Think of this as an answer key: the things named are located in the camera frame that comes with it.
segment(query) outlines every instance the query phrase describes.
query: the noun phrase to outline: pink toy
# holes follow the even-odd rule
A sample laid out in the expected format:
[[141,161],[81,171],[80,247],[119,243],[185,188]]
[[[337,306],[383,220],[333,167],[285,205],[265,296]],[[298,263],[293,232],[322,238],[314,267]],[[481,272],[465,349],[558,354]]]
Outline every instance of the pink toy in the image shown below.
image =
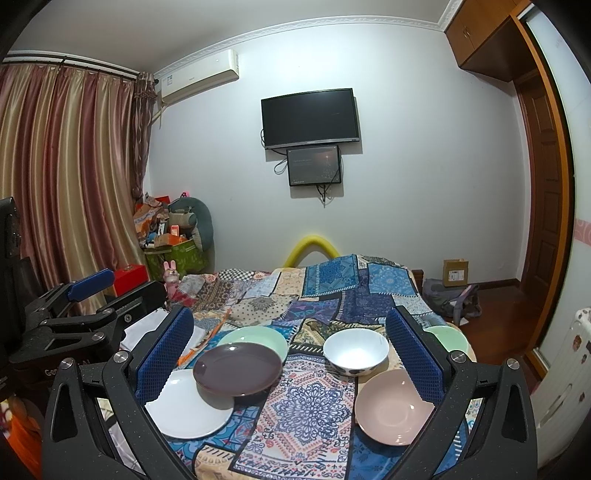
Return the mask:
[[178,284],[180,282],[180,276],[177,272],[177,264],[174,260],[170,262],[164,262],[164,283],[166,285],[166,292],[168,293],[168,299],[172,300],[174,294],[177,291]]

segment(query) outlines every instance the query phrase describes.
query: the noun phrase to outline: white air conditioner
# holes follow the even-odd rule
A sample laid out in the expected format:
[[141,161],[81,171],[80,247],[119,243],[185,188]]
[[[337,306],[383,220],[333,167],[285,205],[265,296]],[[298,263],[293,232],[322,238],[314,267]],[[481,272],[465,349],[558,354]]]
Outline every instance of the white air conditioner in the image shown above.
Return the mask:
[[161,79],[162,102],[170,105],[238,78],[238,54],[225,50],[194,61]]

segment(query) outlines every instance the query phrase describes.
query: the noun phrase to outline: ceiling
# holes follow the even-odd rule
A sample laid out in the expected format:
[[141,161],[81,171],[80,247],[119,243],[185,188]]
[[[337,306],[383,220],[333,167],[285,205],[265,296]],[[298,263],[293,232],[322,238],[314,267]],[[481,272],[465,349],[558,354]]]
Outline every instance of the ceiling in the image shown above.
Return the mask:
[[344,15],[438,23],[449,0],[51,0],[13,50],[58,51],[156,72],[259,28]]

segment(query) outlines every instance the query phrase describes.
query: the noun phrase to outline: curtain rod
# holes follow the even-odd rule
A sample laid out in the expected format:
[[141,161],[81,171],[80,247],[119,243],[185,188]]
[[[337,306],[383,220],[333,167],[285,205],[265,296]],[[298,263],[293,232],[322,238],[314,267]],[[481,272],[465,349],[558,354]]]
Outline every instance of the curtain rod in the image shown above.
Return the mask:
[[3,63],[53,63],[75,67],[81,67],[97,72],[106,72],[118,75],[123,78],[135,80],[139,72],[121,67],[105,61],[94,60],[78,55],[63,54],[58,52],[47,52],[37,50],[12,50],[9,51]]

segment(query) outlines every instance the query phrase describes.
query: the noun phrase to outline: curtain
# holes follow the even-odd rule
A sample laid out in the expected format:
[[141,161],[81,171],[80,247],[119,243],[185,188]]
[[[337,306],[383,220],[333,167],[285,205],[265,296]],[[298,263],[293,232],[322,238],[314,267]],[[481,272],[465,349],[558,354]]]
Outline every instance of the curtain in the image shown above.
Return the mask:
[[132,161],[131,195],[137,202],[144,196],[144,177],[148,165],[152,112],[156,103],[154,75],[142,72],[135,81],[134,100],[132,103]]
[[21,255],[45,288],[144,262],[130,195],[133,94],[132,81],[74,67],[0,67],[0,198],[14,196]]

